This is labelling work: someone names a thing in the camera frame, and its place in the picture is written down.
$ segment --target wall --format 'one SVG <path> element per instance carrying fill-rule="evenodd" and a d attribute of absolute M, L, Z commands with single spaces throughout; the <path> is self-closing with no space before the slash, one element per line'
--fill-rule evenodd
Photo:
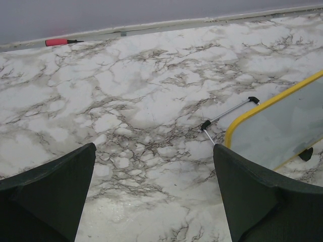
<path fill-rule="evenodd" d="M 322 4 L 323 0 L 11 0 L 0 44 L 109 27 Z"/>

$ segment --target black rubber foot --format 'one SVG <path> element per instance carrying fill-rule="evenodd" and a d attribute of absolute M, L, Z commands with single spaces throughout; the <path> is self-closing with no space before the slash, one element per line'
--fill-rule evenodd
<path fill-rule="evenodd" d="M 298 156 L 304 161 L 309 161 L 311 159 L 311 157 L 312 157 L 312 154 L 313 154 L 313 147 L 311 147 L 311 148 L 309 148 L 307 150 L 304 150 Z"/>

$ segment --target marble floor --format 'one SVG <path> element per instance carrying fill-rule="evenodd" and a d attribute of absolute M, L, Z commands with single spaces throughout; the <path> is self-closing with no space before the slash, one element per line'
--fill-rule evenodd
<path fill-rule="evenodd" d="M 322 68 L 323 15 L 0 53 L 0 178 L 97 146 L 76 242 L 230 242 L 204 120 Z M 218 143 L 252 104 L 210 129 Z M 279 172 L 323 186 L 323 143 Z"/>

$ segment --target folding stand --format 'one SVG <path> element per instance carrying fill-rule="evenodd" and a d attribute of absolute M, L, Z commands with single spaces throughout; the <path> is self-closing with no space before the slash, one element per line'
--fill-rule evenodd
<path fill-rule="evenodd" d="M 205 121 L 202 126 L 201 126 L 201 130 L 204 131 L 207 135 L 207 137 L 211 140 L 211 142 L 215 145 L 216 143 L 214 142 L 214 140 L 211 138 L 210 134 L 207 132 L 207 127 L 210 126 L 213 122 L 218 121 L 221 117 L 225 116 L 226 114 L 236 110 L 237 108 L 243 106 L 246 103 L 249 102 L 254 102 L 256 105 L 260 105 L 260 101 L 258 98 L 256 97 L 248 97 L 247 100 L 243 101 L 242 103 L 238 104 L 237 106 L 234 106 L 233 108 L 229 109 L 228 111 L 225 111 L 224 113 L 220 114 L 219 116 L 217 116 L 216 118 L 212 119 L 212 120 L 207 120 Z"/>

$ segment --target black plastic joint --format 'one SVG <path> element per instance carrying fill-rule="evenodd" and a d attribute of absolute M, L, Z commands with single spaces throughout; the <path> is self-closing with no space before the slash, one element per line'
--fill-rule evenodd
<path fill-rule="evenodd" d="M 210 120 L 205 121 L 202 126 L 201 126 L 201 130 L 206 130 L 206 128 L 211 124 Z"/>
<path fill-rule="evenodd" d="M 249 102 L 254 102 L 255 104 L 258 104 L 260 100 L 256 97 L 248 97 Z"/>

